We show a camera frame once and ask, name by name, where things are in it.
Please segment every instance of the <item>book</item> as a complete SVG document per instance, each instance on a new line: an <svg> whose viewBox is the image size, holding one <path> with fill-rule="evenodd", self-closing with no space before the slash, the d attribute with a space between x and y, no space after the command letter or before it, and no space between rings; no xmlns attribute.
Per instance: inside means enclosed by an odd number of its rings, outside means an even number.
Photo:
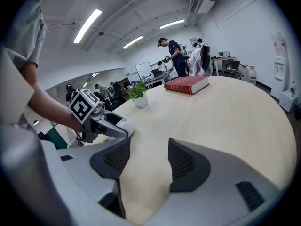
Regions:
<svg viewBox="0 0 301 226"><path fill-rule="evenodd" d="M164 84L164 88L193 95L208 84L207 76L179 77Z"/></svg>

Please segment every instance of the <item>black cap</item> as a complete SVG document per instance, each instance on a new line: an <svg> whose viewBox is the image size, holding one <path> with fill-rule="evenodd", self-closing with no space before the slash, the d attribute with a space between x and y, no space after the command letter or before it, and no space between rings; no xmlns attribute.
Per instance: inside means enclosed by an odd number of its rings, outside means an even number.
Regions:
<svg viewBox="0 0 301 226"><path fill-rule="evenodd" d="M158 42L158 47L160 47L161 46L161 42L162 41L167 41L167 39L165 39L165 38L161 38L161 39L159 39L159 42Z"/></svg>

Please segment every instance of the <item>man in black shirt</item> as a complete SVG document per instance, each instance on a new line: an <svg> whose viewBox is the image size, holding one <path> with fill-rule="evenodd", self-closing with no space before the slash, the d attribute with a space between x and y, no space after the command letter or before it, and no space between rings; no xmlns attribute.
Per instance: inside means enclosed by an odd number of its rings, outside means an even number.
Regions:
<svg viewBox="0 0 301 226"><path fill-rule="evenodd" d="M161 38L158 42L158 47L169 47L169 53L171 56L167 59L167 61L173 61L173 67L175 67L179 77L186 76L186 62L184 60L183 55L180 53L181 48L176 41L167 41L165 38Z"/></svg>

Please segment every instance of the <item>round table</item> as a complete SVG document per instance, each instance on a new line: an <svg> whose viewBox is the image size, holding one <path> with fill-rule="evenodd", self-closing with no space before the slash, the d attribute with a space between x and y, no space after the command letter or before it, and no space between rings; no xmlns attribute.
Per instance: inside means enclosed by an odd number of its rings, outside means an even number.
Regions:
<svg viewBox="0 0 301 226"><path fill-rule="evenodd" d="M296 142L280 106L264 91L228 77L209 77L195 95L147 91L143 109L131 100L114 112L134 121L131 157L120 177L127 219L142 224L167 200L172 182L168 139L174 138L238 156L279 190L296 165Z"/></svg>

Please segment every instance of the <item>black and white fiducial marker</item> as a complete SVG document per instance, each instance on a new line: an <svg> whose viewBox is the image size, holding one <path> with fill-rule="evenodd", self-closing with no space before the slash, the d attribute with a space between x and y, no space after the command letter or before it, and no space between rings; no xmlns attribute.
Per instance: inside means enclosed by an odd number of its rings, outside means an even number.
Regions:
<svg viewBox="0 0 301 226"><path fill-rule="evenodd" d="M90 90L82 89L70 104L72 114L83 124L88 116L97 107L99 98L97 98Z"/></svg>

